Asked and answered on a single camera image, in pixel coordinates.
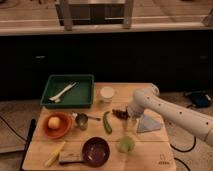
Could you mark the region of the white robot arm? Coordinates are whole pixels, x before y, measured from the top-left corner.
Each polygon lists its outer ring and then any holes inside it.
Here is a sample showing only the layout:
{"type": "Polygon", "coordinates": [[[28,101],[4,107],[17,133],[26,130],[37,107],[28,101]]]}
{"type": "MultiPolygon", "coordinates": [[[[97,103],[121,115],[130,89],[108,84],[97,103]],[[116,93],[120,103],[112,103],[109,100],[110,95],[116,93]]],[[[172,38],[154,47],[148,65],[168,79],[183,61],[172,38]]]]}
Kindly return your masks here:
{"type": "Polygon", "coordinates": [[[127,106],[128,114],[140,117],[145,109],[150,109],[213,147],[213,117],[165,101],[159,94],[154,84],[134,90],[127,106]]]}

